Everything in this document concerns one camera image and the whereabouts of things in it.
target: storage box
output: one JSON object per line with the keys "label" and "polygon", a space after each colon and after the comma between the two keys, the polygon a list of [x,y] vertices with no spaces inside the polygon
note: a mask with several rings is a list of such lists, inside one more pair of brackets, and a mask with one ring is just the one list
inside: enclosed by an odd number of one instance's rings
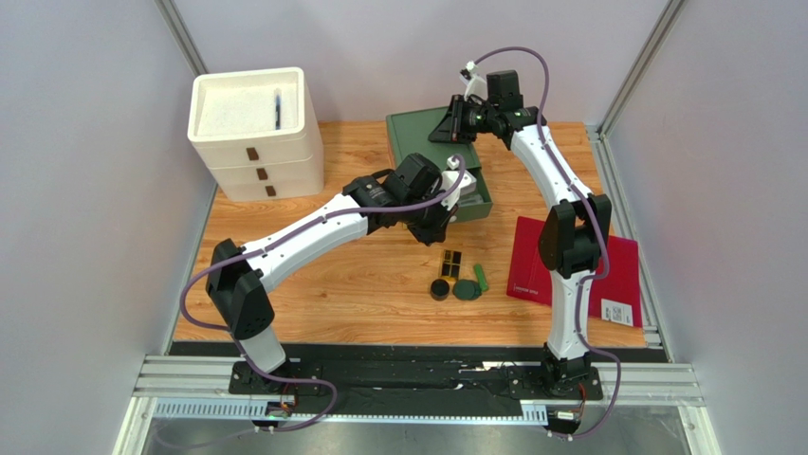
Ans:
{"label": "storage box", "polygon": [[488,193],[480,159],[472,144],[447,144],[430,142],[428,136],[446,114],[446,107],[406,112],[387,116],[387,137],[389,151],[397,166],[405,156],[420,153],[435,163],[440,169],[446,169],[446,160],[454,154],[460,154],[466,160],[468,171],[477,178],[477,189],[473,194],[463,196],[458,202],[454,222],[486,218],[491,213],[493,202]]}
{"label": "storage box", "polygon": [[230,200],[322,191],[322,139],[300,68],[199,76],[188,139]]}

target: white wall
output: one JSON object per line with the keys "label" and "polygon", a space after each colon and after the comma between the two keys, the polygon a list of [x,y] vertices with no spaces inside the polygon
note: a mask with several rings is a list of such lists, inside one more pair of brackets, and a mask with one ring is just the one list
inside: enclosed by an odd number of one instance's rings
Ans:
{"label": "white wall", "polygon": [[[551,71],[546,115],[598,123],[665,0],[175,0],[210,72],[300,66],[319,120],[381,120],[449,104],[469,60],[502,46],[541,52]],[[541,67],[517,69],[539,103]]]}
{"label": "white wall", "polygon": [[611,139],[727,454],[804,453],[808,4],[690,0]]}
{"label": "white wall", "polygon": [[0,451],[110,453],[213,182],[151,0],[0,3]]}

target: red folder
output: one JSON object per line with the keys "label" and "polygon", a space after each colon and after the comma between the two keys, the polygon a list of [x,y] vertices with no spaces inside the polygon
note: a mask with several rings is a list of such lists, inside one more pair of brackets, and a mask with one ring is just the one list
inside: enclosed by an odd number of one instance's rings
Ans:
{"label": "red folder", "polygon": [[[550,272],[539,257],[538,247],[543,228],[543,221],[519,217],[510,259],[507,295],[549,305],[552,301]],[[608,277],[592,284],[589,316],[642,327],[637,242],[611,235],[606,249],[612,267]],[[603,261],[597,272],[602,270]]]}

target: green eraser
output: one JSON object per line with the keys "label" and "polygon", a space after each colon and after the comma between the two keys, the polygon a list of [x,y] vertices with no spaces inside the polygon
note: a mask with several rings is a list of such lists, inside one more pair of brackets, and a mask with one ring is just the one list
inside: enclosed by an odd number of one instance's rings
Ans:
{"label": "green eraser", "polygon": [[483,267],[479,264],[475,264],[474,274],[477,275],[477,282],[480,284],[480,289],[486,292],[488,290],[488,282],[486,281],[486,274],[483,273]]}

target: wooden table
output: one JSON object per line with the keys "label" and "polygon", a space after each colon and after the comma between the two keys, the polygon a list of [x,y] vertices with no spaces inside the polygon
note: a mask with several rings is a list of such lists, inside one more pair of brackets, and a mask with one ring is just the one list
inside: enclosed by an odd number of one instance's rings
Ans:
{"label": "wooden table", "polygon": [[[595,162],[580,123],[552,123],[559,148],[578,177],[601,192]],[[384,122],[321,124],[325,190],[316,196],[232,203],[220,191],[199,249],[196,269],[211,263],[213,247],[230,237],[240,245],[275,232],[320,208],[355,177],[391,166]],[[481,135],[475,147],[494,201],[485,220],[449,226],[447,241],[418,244],[406,229],[391,227],[340,246],[286,279],[269,296],[281,341],[412,343],[437,345],[541,345],[550,331],[550,307],[505,295],[517,216],[547,215],[538,188],[501,141]],[[474,301],[430,298],[444,248],[463,252],[461,277],[481,264],[490,290]],[[222,319],[198,283],[189,298],[198,318]],[[589,320],[600,346],[645,346],[642,330]],[[174,339],[230,339],[180,318]]]}

